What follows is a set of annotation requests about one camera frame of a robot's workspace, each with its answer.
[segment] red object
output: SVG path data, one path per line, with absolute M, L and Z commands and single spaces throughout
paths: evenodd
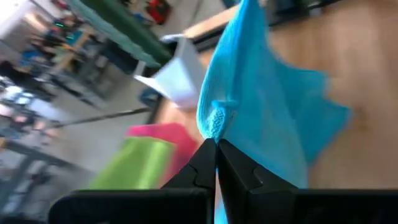
M 64 0 L 52 0 L 52 3 L 62 10 L 69 8 L 68 4 Z
M 159 25 L 166 22 L 172 11 L 172 7 L 166 0 L 151 0 L 147 2 L 146 11 Z

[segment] blue towel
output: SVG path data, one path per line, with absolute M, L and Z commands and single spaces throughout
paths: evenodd
M 324 99 L 324 74 L 291 67 L 272 52 L 267 27 L 259 2 L 242 0 L 203 82 L 198 128 L 205 139 L 227 139 L 306 188 L 308 165 L 344 127 L 350 111 Z M 226 220 L 224 211 L 217 220 Z

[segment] pink cloth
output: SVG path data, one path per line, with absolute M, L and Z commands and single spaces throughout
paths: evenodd
M 165 181 L 170 180 L 183 168 L 197 149 L 197 142 L 191 138 L 181 124 L 151 124 L 130 127 L 128 136 L 147 136 L 171 142 L 176 145 L 175 153 L 165 174 Z

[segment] wooden surface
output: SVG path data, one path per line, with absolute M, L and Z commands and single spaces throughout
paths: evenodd
M 352 121 L 311 168 L 311 187 L 398 187 L 397 12 L 396 0 L 344 0 L 328 6 L 320 17 L 270 33 L 277 54 L 292 65 L 326 71 L 326 95 L 353 109 Z M 214 24 L 223 20 L 218 17 Z M 198 27 L 202 32 L 211 29 L 212 22 L 194 27 L 189 36 L 198 35 Z M 211 55 L 201 55 L 204 66 Z M 179 111 L 164 100 L 156 121 L 182 123 L 203 140 L 195 111 Z
M 230 21 L 235 12 L 238 10 L 238 6 L 229 8 L 205 21 L 195 24 L 184 31 L 184 35 L 189 38 L 199 36 L 209 30 L 215 29 L 219 26 L 226 24 Z
M 72 50 L 78 51 L 80 50 L 85 42 L 90 38 L 90 35 L 94 33 L 94 29 L 89 26 L 89 25 L 84 25 L 81 30 L 83 31 L 82 35 L 79 37 L 79 39 L 76 41 L 76 43 L 73 45 Z M 58 74 L 65 68 L 67 68 L 70 64 L 70 62 L 73 60 L 75 57 L 74 52 L 68 52 L 63 56 L 63 59 L 61 62 L 57 63 L 54 67 L 51 68 L 50 72 L 51 74 Z

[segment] green cloth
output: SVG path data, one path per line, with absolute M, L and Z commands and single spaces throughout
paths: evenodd
M 90 190 L 156 189 L 174 145 L 150 137 L 131 137 L 91 183 Z
M 115 0 L 69 0 L 70 7 L 96 30 L 142 60 L 148 67 L 165 65 L 172 54 L 158 37 Z

